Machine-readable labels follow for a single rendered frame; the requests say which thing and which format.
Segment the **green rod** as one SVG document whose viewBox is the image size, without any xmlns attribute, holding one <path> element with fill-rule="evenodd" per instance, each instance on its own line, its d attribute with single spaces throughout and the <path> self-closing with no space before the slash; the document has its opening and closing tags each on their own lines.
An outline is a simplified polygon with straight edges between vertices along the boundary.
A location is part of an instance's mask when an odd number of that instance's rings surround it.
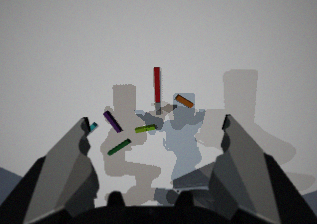
<svg viewBox="0 0 317 224">
<path fill-rule="evenodd" d="M 120 143 L 119 145 L 117 145 L 116 147 L 114 147 L 113 149 L 111 149 L 110 151 L 108 151 L 108 155 L 111 156 L 112 154 L 114 154 L 115 152 L 117 152 L 118 150 L 122 149 L 123 147 L 125 147 L 126 145 L 128 145 L 130 143 L 131 140 L 126 139 L 125 141 L 123 141 L 122 143 Z"/>
</svg>

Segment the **purple rod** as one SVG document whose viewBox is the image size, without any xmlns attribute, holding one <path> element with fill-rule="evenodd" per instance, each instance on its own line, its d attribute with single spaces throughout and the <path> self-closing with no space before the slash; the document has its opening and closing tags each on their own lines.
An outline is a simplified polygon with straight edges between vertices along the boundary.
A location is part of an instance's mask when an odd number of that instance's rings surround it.
<svg viewBox="0 0 317 224">
<path fill-rule="evenodd" d="M 116 130 L 117 133 L 121 132 L 121 127 L 118 125 L 118 123 L 109 111 L 104 112 L 103 115 L 106 117 L 106 119 L 109 121 L 109 123 L 112 125 L 112 127 Z"/>
</svg>

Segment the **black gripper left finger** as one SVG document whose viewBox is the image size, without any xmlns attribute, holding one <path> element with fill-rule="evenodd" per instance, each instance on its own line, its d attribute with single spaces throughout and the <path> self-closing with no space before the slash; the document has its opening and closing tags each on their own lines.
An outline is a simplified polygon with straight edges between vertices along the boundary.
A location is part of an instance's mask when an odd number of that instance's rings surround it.
<svg viewBox="0 0 317 224">
<path fill-rule="evenodd" d="M 83 117 L 37 159 L 0 205 L 0 224 L 64 224 L 95 208 L 100 185 L 87 157 L 89 132 Z"/>
</svg>

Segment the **lime green rectangular bar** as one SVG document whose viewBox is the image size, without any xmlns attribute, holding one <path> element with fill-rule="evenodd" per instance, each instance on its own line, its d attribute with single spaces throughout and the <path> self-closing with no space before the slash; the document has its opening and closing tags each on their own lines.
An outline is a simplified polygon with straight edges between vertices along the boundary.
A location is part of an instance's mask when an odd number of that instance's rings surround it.
<svg viewBox="0 0 317 224">
<path fill-rule="evenodd" d="M 150 130 L 155 130 L 155 124 L 135 128 L 136 133 L 150 131 Z"/>
</svg>

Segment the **turquoise rod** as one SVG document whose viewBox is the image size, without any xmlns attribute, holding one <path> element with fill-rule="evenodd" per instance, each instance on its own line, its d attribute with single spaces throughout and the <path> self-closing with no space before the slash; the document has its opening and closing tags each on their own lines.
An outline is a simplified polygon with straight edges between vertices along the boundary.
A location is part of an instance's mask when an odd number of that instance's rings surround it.
<svg viewBox="0 0 317 224">
<path fill-rule="evenodd" d="M 96 124 L 95 122 L 90 126 L 91 131 L 97 126 L 98 124 Z"/>
</svg>

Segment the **dark red rod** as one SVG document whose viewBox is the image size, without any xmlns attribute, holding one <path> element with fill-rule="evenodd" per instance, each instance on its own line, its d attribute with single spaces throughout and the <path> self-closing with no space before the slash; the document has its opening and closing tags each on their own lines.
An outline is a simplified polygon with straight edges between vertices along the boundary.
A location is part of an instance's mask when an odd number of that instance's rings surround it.
<svg viewBox="0 0 317 224">
<path fill-rule="evenodd" d="M 160 102 L 160 74 L 159 67 L 154 67 L 155 102 Z"/>
</svg>

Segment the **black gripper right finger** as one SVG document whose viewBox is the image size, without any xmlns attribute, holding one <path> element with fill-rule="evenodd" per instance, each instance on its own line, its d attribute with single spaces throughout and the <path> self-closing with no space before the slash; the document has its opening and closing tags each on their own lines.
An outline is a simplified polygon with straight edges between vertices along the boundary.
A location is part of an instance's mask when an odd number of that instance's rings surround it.
<svg viewBox="0 0 317 224">
<path fill-rule="evenodd" d="M 208 189 L 215 212 L 234 224 L 317 224 L 317 217 L 278 165 L 230 115 Z M 226 130 L 226 131 L 225 131 Z"/>
</svg>

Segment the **orange rectangular bar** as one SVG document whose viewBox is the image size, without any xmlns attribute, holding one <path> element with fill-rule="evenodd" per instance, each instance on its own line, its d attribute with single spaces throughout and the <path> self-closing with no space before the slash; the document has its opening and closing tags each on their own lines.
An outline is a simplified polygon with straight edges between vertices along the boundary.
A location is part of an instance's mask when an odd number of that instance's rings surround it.
<svg viewBox="0 0 317 224">
<path fill-rule="evenodd" d="M 179 94 L 176 96 L 176 100 L 178 100 L 179 102 L 183 103 L 184 105 L 192 108 L 192 106 L 194 105 L 192 102 L 190 102 L 189 100 L 185 99 L 184 97 L 180 96 Z"/>
</svg>

